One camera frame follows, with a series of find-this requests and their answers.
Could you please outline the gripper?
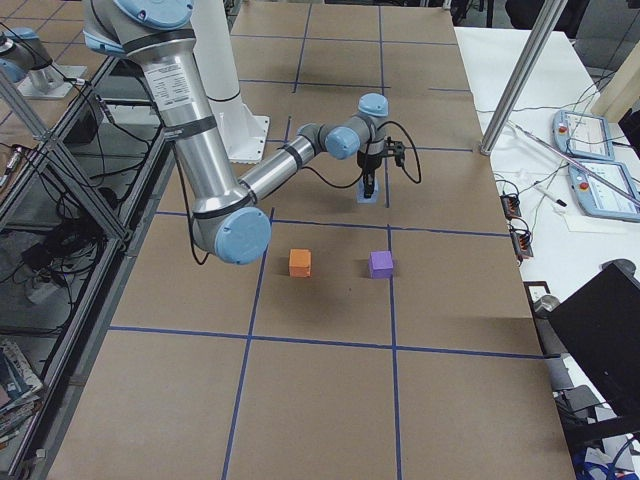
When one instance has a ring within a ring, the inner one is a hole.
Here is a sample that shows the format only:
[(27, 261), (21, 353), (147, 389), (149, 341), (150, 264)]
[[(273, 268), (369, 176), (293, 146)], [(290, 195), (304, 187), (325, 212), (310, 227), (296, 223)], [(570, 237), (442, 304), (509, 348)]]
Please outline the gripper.
[(375, 193), (375, 171), (382, 164), (380, 153), (372, 154), (359, 150), (357, 152), (357, 165), (362, 170), (361, 196), (373, 197)]

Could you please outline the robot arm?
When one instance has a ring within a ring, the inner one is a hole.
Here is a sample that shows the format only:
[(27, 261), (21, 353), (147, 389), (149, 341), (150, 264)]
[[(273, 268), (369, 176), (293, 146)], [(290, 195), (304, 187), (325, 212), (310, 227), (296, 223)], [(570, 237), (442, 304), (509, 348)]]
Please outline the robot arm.
[(314, 157), (346, 159), (378, 153), (389, 115), (387, 99), (362, 96), (340, 125), (307, 124), (297, 136), (242, 176), (227, 155), (231, 125), (213, 110), (206, 89), (239, 93), (229, 25), (220, 1), (86, 1), (84, 35), (93, 51), (139, 65), (158, 108), (165, 138), (195, 195), (191, 238), (221, 261), (245, 265), (271, 239), (268, 216), (257, 208)]

